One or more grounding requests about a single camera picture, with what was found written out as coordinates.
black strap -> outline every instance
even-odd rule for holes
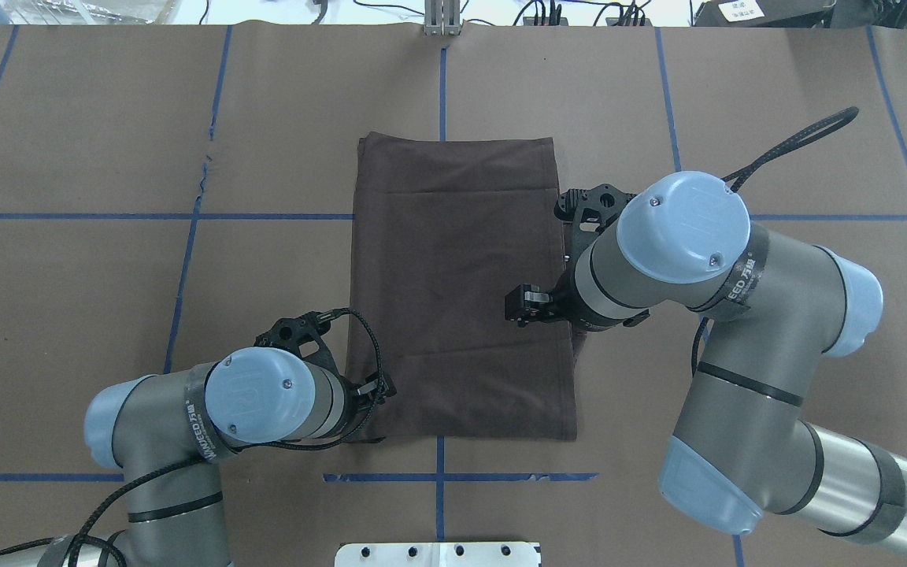
[[[149,512],[132,512],[128,513],[128,521],[135,524],[138,521],[163,520],[165,517],[177,516],[177,514],[194,512],[205,506],[211,506],[214,503],[223,502],[223,492],[216,492],[215,495],[208,495],[205,498],[185,502],[183,505],[161,507],[158,510],[149,510]]]
[[[713,364],[709,364],[708,362],[699,362],[698,371],[709,374],[709,376],[720,378],[720,380],[726,380],[730,384],[748,388],[750,391],[756,391],[760,395],[767,395],[769,398],[778,399],[779,402],[789,403],[789,405],[797,406],[797,408],[803,406],[802,396],[791,394],[785,390],[779,390],[777,387],[771,387],[771,385],[760,383],[760,381],[753,380],[753,378],[741,376],[741,374],[731,372],[727,369],[721,369],[719,366],[713,366]]]
[[[810,439],[813,439],[814,442],[814,474],[810,477],[810,487],[807,487],[807,492],[804,493],[803,498],[800,498],[800,502],[796,502],[788,510],[777,512],[778,516],[789,516],[791,513],[798,513],[803,510],[804,507],[810,504],[810,500],[814,499],[817,488],[820,487],[821,480],[824,478],[824,447],[821,446],[820,435],[817,435],[817,431],[814,431],[814,427],[811,427],[811,424],[807,422],[800,423],[810,432]]]
[[[733,321],[744,315],[751,309],[747,305],[748,298],[765,272],[768,251],[768,229],[752,223],[748,245],[734,262],[734,268],[728,273],[723,286],[705,304],[688,311],[701,313],[703,317],[717,321]]]
[[[856,544],[876,544],[886,537],[894,534],[898,525],[905,519],[905,478],[902,476],[901,467],[894,455],[887,450],[861,439],[856,439],[870,451],[877,463],[877,471],[881,474],[881,492],[877,498],[874,513],[860,525],[859,528],[842,534],[825,532],[834,538],[849,538]]]
[[[217,463],[235,455],[233,449],[223,443],[216,432],[209,412],[205,409],[205,382],[212,369],[195,366],[187,376],[184,384],[184,413],[187,417],[187,428],[191,431],[198,455],[205,457],[209,463]]]
[[[118,537],[121,536],[121,534],[124,534],[124,532],[124,530],[113,532],[111,537],[107,538],[107,543],[114,545],[114,542],[118,541]],[[97,567],[107,567],[107,562],[110,560],[111,556],[108,555],[107,552],[100,553],[100,560],[97,561]]]

